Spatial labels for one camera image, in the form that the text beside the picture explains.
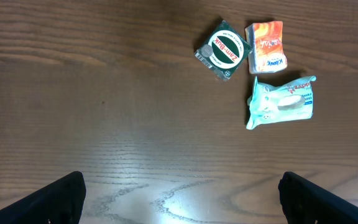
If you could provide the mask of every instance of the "small package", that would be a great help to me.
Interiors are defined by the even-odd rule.
[[[313,114],[313,92],[311,81],[316,77],[303,77],[274,87],[258,83],[255,77],[254,90],[248,99],[250,118],[247,129],[260,124],[309,119]]]
[[[203,46],[196,50],[195,56],[226,81],[251,51],[251,46],[226,21],[222,21]]]
[[[246,28],[246,38],[253,48],[248,59],[251,74],[273,73],[287,67],[282,21],[254,23]]]

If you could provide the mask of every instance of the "light blue packaging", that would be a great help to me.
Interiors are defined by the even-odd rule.
[[[260,124],[309,119],[313,115],[313,92],[311,83],[315,76],[303,77],[274,87],[258,83],[255,77],[254,90],[248,99],[250,118],[247,129]]]

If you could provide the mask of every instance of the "green tin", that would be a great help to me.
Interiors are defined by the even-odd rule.
[[[195,56],[219,78],[229,80],[252,47],[226,22],[222,21]]]

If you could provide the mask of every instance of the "wood grain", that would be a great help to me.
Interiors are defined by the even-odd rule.
[[[253,77],[193,56],[217,18],[284,23],[311,120],[245,129]],[[0,209],[79,170],[81,223],[286,223],[291,170],[358,206],[358,1],[0,1]]]

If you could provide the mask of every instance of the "black object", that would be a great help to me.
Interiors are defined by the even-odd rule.
[[[0,210],[0,224],[78,224],[86,195],[81,172],[72,172]]]
[[[278,190],[288,224],[358,224],[358,207],[292,172]]]
[[[278,185],[288,224],[358,224],[358,208],[292,172]],[[0,210],[0,224],[78,224],[86,189],[81,172]]]

